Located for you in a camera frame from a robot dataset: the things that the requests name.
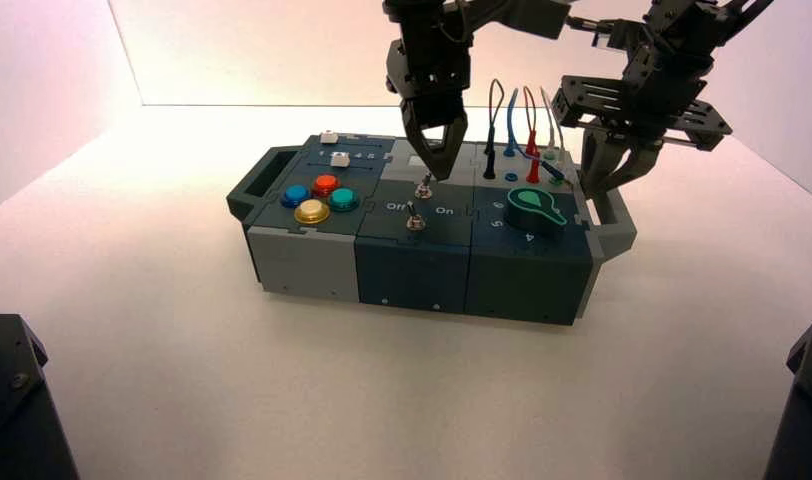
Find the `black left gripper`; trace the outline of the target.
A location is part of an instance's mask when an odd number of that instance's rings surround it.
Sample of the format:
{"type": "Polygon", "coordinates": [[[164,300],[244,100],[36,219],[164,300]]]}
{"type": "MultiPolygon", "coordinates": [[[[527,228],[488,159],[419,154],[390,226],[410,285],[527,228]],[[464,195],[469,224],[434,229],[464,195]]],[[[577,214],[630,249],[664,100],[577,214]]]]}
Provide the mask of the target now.
{"type": "Polygon", "coordinates": [[[463,91],[470,86],[473,32],[456,26],[402,26],[390,44],[386,82],[400,97],[404,132],[436,180],[447,180],[466,133],[463,91]],[[443,143],[424,133],[418,113],[457,113],[443,143]]]}

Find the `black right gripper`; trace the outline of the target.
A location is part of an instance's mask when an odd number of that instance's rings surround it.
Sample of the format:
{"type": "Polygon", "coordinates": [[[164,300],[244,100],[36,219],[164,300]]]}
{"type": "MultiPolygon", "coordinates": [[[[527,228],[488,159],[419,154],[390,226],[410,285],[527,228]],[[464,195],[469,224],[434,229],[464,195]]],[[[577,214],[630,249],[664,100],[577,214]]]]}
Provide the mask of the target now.
{"type": "Polygon", "coordinates": [[[593,44],[622,50],[628,63],[619,79],[562,78],[552,100],[557,123],[584,131],[581,186],[586,196],[617,189],[648,174],[667,143],[713,150],[732,128],[698,99],[707,85],[714,33],[700,29],[656,31],[650,26],[582,26],[593,44]],[[651,139],[617,156],[619,137],[651,139]]]}

